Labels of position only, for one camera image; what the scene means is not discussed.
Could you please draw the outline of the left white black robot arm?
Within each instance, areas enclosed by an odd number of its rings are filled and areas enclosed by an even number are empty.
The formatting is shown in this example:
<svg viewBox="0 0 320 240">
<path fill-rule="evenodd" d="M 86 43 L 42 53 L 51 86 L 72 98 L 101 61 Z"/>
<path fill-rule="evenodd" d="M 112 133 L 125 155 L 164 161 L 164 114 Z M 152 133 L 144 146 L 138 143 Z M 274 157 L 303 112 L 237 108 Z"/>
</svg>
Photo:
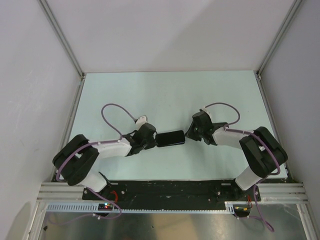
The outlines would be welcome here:
<svg viewBox="0 0 320 240">
<path fill-rule="evenodd" d="M 82 185 L 99 199 L 107 199 L 111 194 L 110 182 L 100 171 L 92 170 L 96 160 L 129 157 L 154 148 L 155 135 L 156 128 L 148 122 L 120 140 L 90 142 L 83 134 L 78 134 L 53 158 L 56 176 L 62 176 L 69 186 Z"/>
</svg>

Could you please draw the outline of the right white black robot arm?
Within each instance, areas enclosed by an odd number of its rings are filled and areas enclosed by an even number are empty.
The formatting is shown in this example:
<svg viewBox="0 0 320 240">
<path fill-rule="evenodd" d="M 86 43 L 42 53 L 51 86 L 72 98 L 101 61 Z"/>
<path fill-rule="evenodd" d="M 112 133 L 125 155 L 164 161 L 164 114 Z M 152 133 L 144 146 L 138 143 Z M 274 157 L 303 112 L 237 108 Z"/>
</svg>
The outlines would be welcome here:
<svg viewBox="0 0 320 240">
<path fill-rule="evenodd" d="M 288 160 L 280 143 L 263 126 L 252 131 L 230 129 L 226 122 L 212 122 L 211 115 L 201 109 L 192 116 L 191 125 L 185 136 L 207 145 L 228 146 L 243 151 L 248 167 L 234 179 L 232 197 L 238 201 L 249 195 L 249 188 L 267 178 Z"/>
</svg>

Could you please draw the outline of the black smartphone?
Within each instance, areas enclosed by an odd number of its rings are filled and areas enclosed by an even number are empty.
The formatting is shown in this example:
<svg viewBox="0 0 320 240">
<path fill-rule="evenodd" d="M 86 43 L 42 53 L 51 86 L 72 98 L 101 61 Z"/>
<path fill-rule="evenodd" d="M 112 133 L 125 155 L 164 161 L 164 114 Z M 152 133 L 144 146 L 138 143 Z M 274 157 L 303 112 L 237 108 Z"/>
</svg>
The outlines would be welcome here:
<svg viewBox="0 0 320 240">
<path fill-rule="evenodd" d="M 186 142 L 185 134 L 182 130 L 158 133 L 155 137 L 158 148 L 183 145 Z"/>
</svg>

